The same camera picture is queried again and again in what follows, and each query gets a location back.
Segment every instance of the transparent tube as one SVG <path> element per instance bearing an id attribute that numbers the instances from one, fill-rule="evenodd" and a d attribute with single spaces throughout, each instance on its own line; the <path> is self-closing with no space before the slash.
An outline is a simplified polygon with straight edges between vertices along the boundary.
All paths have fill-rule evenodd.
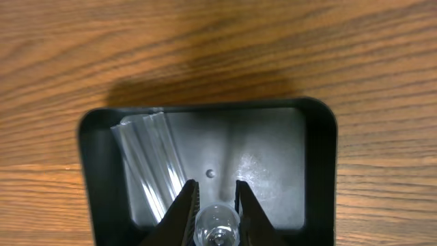
<path id="1" fill-rule="evenodd" d="M 159 223 L 186 182 L 165 114 L 128 116 L 111 130 Z"/>

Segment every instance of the wood grain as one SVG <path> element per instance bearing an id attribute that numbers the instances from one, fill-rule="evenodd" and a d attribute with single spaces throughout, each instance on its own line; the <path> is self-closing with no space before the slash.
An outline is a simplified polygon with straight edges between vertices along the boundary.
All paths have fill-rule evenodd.
<path id="1" fill-rule="evenodd" d="M 337 244 L 437 245 L 437 1 L 0 2 L 0 244 L 92 245 L 86 111 L 292 96 L 337 116 Z"/>

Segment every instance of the black plastic container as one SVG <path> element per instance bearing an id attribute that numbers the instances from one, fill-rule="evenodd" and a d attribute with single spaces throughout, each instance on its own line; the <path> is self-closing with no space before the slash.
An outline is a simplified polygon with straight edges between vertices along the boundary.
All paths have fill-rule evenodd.
<path id="1" fill-rule="evenodd" d="M 153 229 L 139 227 L 130 213 L 122 156 L 111 132 L 127 115 L 214 113 L 245 109 L 298 110 L 305 118 L 305 209 L 303 226 L 278 230 L 290 245 L 335 244 L 335 174 L 337 123 L 332 111 L 311 98 L 233 102 L 188 107 L 101 108 L 87 113 L 79 124 L 79 148 L 87 185 L 91 220 L 97 246 L 137 245 Z"/>

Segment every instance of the wooden table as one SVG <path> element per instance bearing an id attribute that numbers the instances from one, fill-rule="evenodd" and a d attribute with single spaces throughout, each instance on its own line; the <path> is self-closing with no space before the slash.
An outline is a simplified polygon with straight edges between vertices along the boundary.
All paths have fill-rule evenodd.
<path id="1" fill-rule="evenodd" d="M 0 244 L 93 243 L 86 111 L 293 96 L 337 116 L 337 244 L 436 245 L 437 1 L 2 1 Z"/>

